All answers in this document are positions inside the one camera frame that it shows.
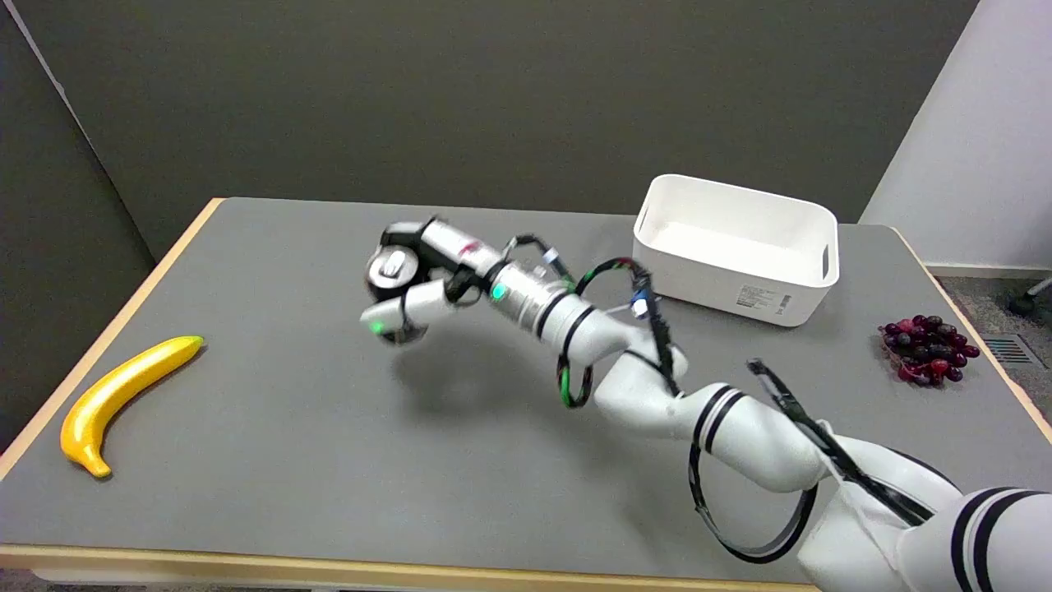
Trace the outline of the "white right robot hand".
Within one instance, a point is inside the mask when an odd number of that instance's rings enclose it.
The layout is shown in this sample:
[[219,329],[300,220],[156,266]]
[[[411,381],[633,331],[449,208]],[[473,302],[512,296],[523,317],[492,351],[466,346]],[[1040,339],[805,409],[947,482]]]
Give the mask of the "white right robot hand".
[[391,224],[366,263],[373,304],[361,323],[391,344],[420,340],[433,322],[467,307],[470,292],[487,294],[506,263],[494,247],[436,216]]

